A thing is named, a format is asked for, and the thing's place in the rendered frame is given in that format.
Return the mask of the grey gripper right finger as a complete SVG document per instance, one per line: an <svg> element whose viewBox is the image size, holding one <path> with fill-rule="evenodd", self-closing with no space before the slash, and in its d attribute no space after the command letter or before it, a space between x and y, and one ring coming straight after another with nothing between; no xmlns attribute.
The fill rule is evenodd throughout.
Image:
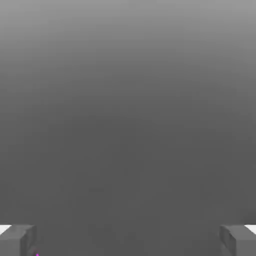
<svg viewBox="0 0 256 256"><path fill-rule="evenodd" d="M256 224L221 225L220 256L256 256Z"/></svg>

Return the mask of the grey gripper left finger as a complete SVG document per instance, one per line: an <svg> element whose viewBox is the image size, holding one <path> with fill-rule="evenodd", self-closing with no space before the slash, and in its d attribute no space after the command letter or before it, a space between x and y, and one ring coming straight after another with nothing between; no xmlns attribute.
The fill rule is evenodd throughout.
<svg viewBox="0 0 256 256"><path fill-rule="evenodd" d="M37 226L0 224L0 256L37 256Z"/></svg>

